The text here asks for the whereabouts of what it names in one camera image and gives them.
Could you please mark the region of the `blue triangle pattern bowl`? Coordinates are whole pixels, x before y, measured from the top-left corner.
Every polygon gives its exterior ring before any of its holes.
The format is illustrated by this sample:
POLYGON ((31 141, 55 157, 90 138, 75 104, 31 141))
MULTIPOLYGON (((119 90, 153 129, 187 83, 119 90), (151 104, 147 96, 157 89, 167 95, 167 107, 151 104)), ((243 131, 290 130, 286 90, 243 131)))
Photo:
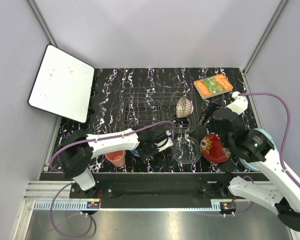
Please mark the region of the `blue triangle pattern bowl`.
POLYGON ((130 150, 130 152, 131 152, 134 156, 140 157, 140 154, 139 154, 139 152, 138 152, 136 149, 130 150))

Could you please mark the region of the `clear glass plate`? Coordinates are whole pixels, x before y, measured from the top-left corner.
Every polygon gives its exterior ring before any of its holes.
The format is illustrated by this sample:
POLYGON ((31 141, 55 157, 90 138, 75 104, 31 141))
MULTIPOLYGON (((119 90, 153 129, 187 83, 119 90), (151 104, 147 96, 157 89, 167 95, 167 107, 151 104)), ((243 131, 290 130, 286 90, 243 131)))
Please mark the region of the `clear glass plate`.
POLYGON ((200 160, 202 152, 199 142, 193 137, 180 137, 172 146, 172 157, 180 164, 194 164, 200 160))

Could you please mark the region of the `red white patterned bowl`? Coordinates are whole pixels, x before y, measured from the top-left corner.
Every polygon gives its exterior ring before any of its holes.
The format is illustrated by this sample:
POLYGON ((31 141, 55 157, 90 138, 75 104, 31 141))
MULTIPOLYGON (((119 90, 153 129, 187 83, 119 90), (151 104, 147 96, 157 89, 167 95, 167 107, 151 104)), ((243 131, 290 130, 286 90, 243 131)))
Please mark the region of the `red white patterned bowl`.
POLYGON ((178 119, 186 118, 193 113, 193 110, 194 106, 192 102, 188 98, 183 96, 177 102, 175 109, 176 117, 178 119))

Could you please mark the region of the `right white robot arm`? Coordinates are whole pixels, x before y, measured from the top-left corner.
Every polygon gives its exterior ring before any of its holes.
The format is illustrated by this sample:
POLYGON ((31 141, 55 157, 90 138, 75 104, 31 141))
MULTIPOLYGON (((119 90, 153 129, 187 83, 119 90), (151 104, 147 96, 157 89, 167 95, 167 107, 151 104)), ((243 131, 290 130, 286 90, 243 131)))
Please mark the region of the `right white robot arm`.
POLYGON ((210 103, 200 124, 216 133, 222 146, 236 157, 253 163, 277 188, 271 190, 226 172, 214 184, 222 198, 231 195, 252 201, 273 212, 288 228, 300 232, 300 178, 281 159, 280 153, 265 133, 247 130, 241 114, 248 100, 238 96, 227 106, 210 103))

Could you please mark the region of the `red floral plate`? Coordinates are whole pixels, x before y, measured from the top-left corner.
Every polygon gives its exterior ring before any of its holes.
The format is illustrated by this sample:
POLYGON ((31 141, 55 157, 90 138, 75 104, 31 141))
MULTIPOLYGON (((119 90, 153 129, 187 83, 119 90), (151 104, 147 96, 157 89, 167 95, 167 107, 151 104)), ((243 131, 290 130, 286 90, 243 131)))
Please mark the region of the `red floral plate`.
POLYGON ((215 133, 203 137, 200 142, 202 156, 211 163, 224 163, 231 157, 231 152, 224 147, 215 133))

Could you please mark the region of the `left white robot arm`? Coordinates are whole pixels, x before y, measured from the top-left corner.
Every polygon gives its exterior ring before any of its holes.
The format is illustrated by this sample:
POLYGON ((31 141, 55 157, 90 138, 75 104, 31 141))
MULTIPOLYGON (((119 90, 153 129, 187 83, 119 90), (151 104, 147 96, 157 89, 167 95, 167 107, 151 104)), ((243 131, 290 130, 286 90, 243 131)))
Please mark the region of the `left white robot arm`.
POLYGON ((74 180, 87 198, 98 193, 98 186, 89 170, 91 159, 117 151, 137 151, 141 159, 152 157, 174 145, 172 133, 161 125, 133 127, 121 132, 87 134, 74 131, 62 140, 57 160, 66 179, 74 180))

